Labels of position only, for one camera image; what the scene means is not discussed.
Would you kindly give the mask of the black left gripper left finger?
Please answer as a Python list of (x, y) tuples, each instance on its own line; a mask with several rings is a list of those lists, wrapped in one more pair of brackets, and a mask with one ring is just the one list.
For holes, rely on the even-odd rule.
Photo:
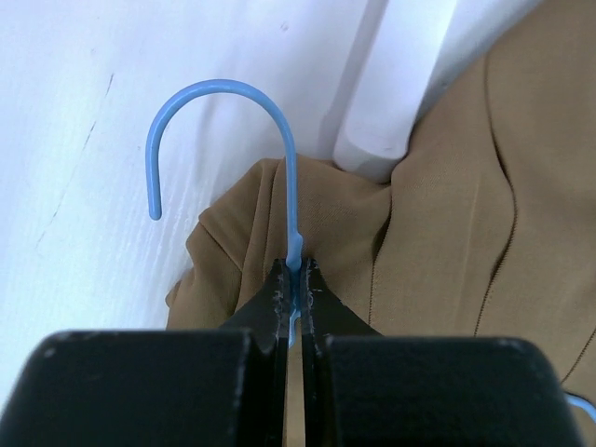
[(56, 332), (1, 418), (5, 446), (279, 446), (290, 273), (212, 330)]

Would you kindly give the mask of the tan pleated skirt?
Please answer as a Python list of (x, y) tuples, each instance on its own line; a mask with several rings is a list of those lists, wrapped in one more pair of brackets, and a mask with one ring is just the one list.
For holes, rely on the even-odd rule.
[(384, 335), (506, 335), (595, 397), (595, 5), (545, 1), (378, 184), (297, 161), (304, 255)]

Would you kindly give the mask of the blue wire hanger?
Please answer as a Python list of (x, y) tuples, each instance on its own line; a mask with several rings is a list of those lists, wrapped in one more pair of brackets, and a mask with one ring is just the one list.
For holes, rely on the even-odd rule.
[(298, 230), (297, 154), (291, 127), (278, 106), (261, 90), (247, 83), (231, 79), (210, 79), (197, 82), (175, 93), (158, 110), (148, 130), (145, 143), (145, 178), (148, 213), (152, 220), (162, 217), (161, 183), (159, 174), (159, 149), (165, 129), (170, 120), (190, 101), (216, 93), (235, 94), (261, 106), (278, 127), (284, 144), (286, 158), (286, 224), (287, 255), (286, 266), (291, 271), (291, 301), (289, 342), (296, 341), (296, 320), (301, 316), (298, 310), (298, 274), (302, 265), (304, 240)]

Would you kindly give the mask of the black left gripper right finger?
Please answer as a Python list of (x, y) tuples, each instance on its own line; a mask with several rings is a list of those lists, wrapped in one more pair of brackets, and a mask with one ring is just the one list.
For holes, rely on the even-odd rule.
[(578, 446), (545, 355), (510, 337), (383, 336), (301, 269), (309, 446)]

